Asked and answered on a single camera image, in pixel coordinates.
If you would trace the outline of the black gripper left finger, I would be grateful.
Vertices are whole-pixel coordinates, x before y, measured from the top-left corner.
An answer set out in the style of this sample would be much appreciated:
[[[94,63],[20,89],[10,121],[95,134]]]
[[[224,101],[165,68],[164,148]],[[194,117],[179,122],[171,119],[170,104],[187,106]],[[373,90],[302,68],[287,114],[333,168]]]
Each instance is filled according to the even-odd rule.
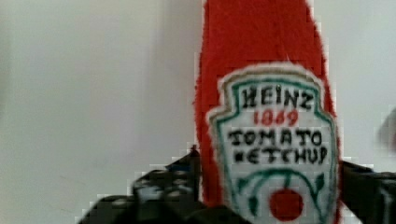
[[[129,195],[99,200],[78,224],[249,224],[230,208],[208,207],[199,200],[198,150],[153,170],[132,184]]]

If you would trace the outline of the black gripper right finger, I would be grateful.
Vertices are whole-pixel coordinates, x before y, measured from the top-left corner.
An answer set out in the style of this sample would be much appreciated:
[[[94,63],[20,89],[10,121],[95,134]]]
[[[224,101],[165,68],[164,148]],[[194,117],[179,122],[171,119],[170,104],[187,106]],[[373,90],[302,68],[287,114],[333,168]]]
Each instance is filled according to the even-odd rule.
[[[396,176],[342,162],[341,200],[362,224],[396,224]]]

